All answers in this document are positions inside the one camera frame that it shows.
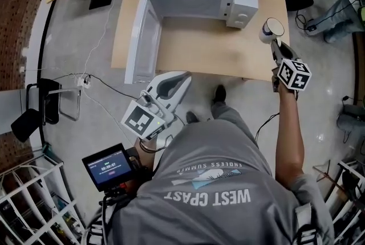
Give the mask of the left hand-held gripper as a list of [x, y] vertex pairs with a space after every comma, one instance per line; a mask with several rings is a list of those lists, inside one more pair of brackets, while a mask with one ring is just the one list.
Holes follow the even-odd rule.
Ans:
[[192, 74], [188, 71], [162, 73], [132, 101], [121, 124], [141, 140], [150, 141], [174, 121], [175, 110], [182, 102]]

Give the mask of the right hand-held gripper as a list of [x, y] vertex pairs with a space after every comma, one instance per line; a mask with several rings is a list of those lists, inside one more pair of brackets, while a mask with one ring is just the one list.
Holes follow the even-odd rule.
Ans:
[[308, 65], [281, 38], [272, 40], [270, 47], [277, 65], [272, 69], [273, 91], [278, 92], [279, 83], [288, 90], [304, 91], [312, 77]]

